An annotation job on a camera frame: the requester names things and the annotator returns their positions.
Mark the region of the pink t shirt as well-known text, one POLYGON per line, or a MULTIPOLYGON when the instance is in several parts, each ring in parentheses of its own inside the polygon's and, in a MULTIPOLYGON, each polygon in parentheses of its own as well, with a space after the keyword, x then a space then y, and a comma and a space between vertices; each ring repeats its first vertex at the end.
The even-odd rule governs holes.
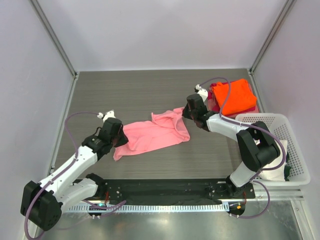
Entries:
POLYGON ((113 159, 134 156, 188 142, 190 134, 183 122, 183 107, 151 114, 151 120, 123 126, 128 143, 115 149, 113 159))

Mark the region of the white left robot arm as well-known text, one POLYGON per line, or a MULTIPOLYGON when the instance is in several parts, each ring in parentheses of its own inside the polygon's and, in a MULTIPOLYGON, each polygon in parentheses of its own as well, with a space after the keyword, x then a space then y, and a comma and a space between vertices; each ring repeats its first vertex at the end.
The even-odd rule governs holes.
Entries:
POLYGON ((49 231, 70 207, 87 198, 102 199, 107 192, 105 180, 88 174, 74 183, 86 169, 107 155, 112 148, 128 143, 122 122, 109 117, 93 135, 85 138, 75 154, 51 175, 36 183, 28 182, 22 194, 20 213, 43 231, 49 231))

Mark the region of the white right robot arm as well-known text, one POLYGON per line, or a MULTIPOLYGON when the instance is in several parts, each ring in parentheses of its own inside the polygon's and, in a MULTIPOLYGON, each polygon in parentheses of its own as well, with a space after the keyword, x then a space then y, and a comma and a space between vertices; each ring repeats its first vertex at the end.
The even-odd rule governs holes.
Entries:
POLYGON ((262 171, 280 168, 286 160, 286 152, 280 140, 270 133, 262 121, 245 123, 209 111, 199 94, 186 98, 182 116, 193 120, 196 126, 207 132, 224 135, 237 142, 241 164, 225 179, 225 191, 236 198, 262 171))

